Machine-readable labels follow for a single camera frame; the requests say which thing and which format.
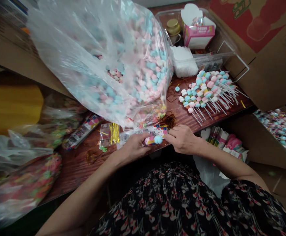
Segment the candy packaging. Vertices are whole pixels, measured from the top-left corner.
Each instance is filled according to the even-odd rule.
[[[0,228],[33,210],[46,196],[61,168],[57,153],[14,172],[0,183]]]
[[[130,0],[38,2],[28,28],[40,58],[86,108],[142,129],[166,113],[169,44],[153,14]]]

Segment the clear plastic bin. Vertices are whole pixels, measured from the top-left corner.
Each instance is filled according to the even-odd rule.
[[[183,27],[181,19],[182,9],[166,10],[158,12],[155,17],[160,22],[163,29],[166,28],[167,21],[170,19],[177,19],[180,26]],[[226,63],[231,56],[238,56],[238,48],[222,26],[214,19],[214,17],[204,8],[200,8],[203,16],[206,16],[216,24],[215,36],[207,46],[207,52],[214,52],[214,55],[201,55],[193,59],[175,60],[176,63],[189,62],[194,60],[199,70],[213,71],[219,70]]]

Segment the plastic bag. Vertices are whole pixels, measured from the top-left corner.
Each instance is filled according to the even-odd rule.
[[[0,228],[33,210],[46,196],[61,168],[57,153],[40,158],[0,183]]]
[[[166,113],[169,44],[151,11],[130,0],[38,2],[27,26],[40,58],[86,108],[142,129]]]
[[[229,184],[231,180],[221,178],[220,170],[205,158],[194,155],[193,160],[195,161],[196,168],[200,172],[202,181],[220,198],[223,188]]]
[[[21,134],[10,131],[10,137],[0,135],[0,182],[37,157],[50,155],[53,149],[34,147]]]

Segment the colorful candy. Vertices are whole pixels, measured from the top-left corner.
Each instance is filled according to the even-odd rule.
[[[254,115],[286,148],[286,115],[280,109],[268,112],[257,110]]]

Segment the table surface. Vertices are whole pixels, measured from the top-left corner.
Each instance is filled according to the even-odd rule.
[[[202,8],[208,7],[208,2],[203,0],[196,1],[197,5]],[[175,4],[165,7],[156,7],[150,9],[153,14],[156,14],[158,11],[161,10],[168,10],[168,9],[176,9],[176,8],[183,8],[183,4]],[[177,124],[184,124],[189,126],[194,133],[205,129],[208,126],[211,126],[215,124],[218,121],[221,121],[239,111],[244,110],[244,106],[240,102],[240,100],[243,101],[243,104],[246,108],[253,105],[252,101],[248,98],[246,98],[243,95],[239,95],[237,100],[239,101],[239,104],[234,106],[231,106],[231,108],[228,111],[225,111],[225,113],[220,112],[218,114],[212,114],[212,118],[208,116],[207,112],[201,108],[201,111],[203,115],[206,118],[206,121],[203,120],[202,127],[196,122],[195,118],[188,113],[188,111],[183,107],[182,103],[179,102],[178,97],[175,95],[179,95],[180,92],[175,92],[174,88],[178,85],[180,89],[187,89],[188,85],[192,82],[195,82],[195,76],[188,77],[185,79],[179,79],[176,77],[176,75],[172,78],[172,83],[168,88],[167,92],[167,115],[170,115],[173,113],[176,117]],[[41,204],[46,203],[48,201],[51,201],[57,197],[60,197],[61,195],[68,193],[72,190],[75,190],[77,187],[79,187],[92,173],[94,173],[97,168],[109,157],[111,153],[113,153],[115,150],[117,150],[116,145],[108,147],[108,151],[102,155],[102,157],[98,158],[95,163],[89,165],[86,162],[87,157],[87,151],[91,150],[95,154],[100,154],[102,151],[98,148],[98,142],[99,142],[99,129],[100,126],[96,128],[86,139],[85,141],[76,149],[72,151],[65,151],[63,149],[60,149],[59,153],[62,155],[62,169],[61,173],[58,177],[58,179],[55,181],[54,186],[50,190],[49,194],[44,198],[44,200],[41,202]],[[161,148],[164,148],[168,146],[169,143],[164,140],[162,144],[160,145],[154,145],[152,146],[151,152],[157,151]]]

